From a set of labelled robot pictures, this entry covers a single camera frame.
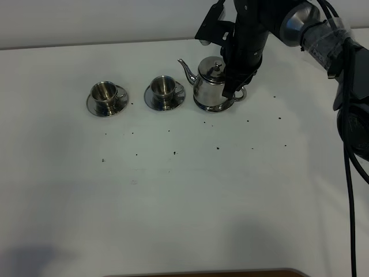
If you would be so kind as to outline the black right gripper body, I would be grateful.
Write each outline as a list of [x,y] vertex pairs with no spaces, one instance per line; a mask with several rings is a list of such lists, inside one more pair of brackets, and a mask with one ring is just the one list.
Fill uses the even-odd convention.
[[291,10],[291,1],[234,1],[237,16],[231,44],[225,48],[226,66],[258,70],[269,32],[276,35]]

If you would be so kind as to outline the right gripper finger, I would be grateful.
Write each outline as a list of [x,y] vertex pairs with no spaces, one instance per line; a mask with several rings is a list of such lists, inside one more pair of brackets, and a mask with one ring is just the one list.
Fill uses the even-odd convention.
[[232,99],[234,93],[239,91],[243,86],[248,85],[253,76],[252,70],[241,70],[231,65],[227,65],[224,70],[225,84],[222,95],[227,99]]

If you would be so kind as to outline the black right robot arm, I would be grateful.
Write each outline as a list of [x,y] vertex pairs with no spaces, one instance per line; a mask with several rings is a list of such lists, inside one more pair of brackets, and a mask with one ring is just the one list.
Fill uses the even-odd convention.
[[269,33],[300,46],[338,82],[333,109],[345,148],[368,159],[368,49],[357,43],[331,4],[319,1],[235,1],[237,16],[225,49],[225,87],[231,97],[261,64]]

